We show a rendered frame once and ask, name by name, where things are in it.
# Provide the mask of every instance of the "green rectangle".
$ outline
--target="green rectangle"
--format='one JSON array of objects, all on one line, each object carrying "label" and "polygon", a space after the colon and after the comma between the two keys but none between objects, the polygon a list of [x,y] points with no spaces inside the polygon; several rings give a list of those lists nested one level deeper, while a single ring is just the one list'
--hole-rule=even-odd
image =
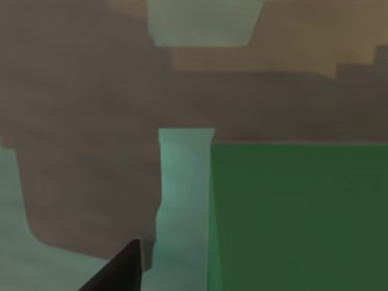
[{"label": "green rectangle", "polygon": [[211,155],[222,291],[387,290],[388,146],[213,145]]}]

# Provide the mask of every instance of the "black object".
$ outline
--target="black object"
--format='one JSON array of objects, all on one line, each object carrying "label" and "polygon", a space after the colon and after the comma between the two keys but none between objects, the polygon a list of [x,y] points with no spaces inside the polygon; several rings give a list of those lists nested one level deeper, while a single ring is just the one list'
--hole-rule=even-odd
[{"label": "black object", "polygon": [[141,246],[131,241],[78,291],[140,291]]}]

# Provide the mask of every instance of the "dark pointed object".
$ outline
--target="dark pointed object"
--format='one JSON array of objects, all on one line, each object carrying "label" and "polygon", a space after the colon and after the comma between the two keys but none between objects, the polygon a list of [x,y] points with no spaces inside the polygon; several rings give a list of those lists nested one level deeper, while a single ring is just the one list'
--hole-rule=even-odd
[{"label": "dark pointed object", "polygon": [[131,241],[78,291],[140,291],[141,246]]}]

